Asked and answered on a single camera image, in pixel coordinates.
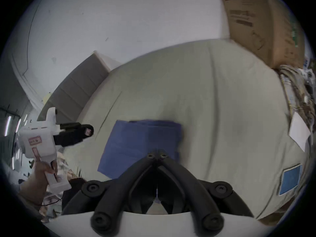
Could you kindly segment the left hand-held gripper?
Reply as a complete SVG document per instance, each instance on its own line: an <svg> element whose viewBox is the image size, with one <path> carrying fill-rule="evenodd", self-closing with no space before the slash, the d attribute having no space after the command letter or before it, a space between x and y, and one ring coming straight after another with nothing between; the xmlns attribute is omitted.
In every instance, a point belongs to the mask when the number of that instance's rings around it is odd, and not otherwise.
<svg viewBox="0 0 316 237"><path fill-rule="evenodd" d="M56 121L57 109L48 109L44 121L28 123L18 131L18 141L22 152L28 159L39 159L50 164L57 161L57 153L61 147L81 143L93 136L94 127L90 124L63 123ZM51 193L59 194L71 188L65 175L45 174Z"/></svg>

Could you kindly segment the person's left hand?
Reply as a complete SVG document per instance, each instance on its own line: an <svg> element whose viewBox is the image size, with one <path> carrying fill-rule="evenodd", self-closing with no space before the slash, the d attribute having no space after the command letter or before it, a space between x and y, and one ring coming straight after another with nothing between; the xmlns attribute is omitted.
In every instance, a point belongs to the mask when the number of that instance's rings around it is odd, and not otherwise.
<svg viewBox="0 0 316 237"><path fill-rule="evenodd" d="M36 159L33 165L32 174L20 186L19 195L27 201L41 206L48 186L45 174L57 174L57 162L50 164Z"/></svg>

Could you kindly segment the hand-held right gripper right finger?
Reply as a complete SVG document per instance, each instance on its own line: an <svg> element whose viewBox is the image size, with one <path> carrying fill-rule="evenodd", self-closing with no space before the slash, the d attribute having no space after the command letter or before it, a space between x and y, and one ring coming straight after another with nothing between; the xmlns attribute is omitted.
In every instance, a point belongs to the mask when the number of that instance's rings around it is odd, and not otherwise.
<svg viewBox="0 0 316 237"><path fill-rule="evenodd" d="M221 213L254 218L249 207L229 183L198 180L166 154L160 155L159 163L183 190L198 234L220 233L225 223Z"/></svg>

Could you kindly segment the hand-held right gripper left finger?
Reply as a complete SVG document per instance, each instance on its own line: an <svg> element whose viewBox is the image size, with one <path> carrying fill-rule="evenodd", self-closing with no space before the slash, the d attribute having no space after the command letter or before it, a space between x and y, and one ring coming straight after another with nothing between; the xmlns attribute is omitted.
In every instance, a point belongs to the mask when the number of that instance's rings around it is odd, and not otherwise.
<svg viewBox="0 0 316 237"><path fill-rule="evenodd" d="M63 215L80 214L92 209L90 226L98 235L112 235L118 225L126 198L136 181L156 162L149 154L129 167L117 179L84 183L63 210Z"/></svg>

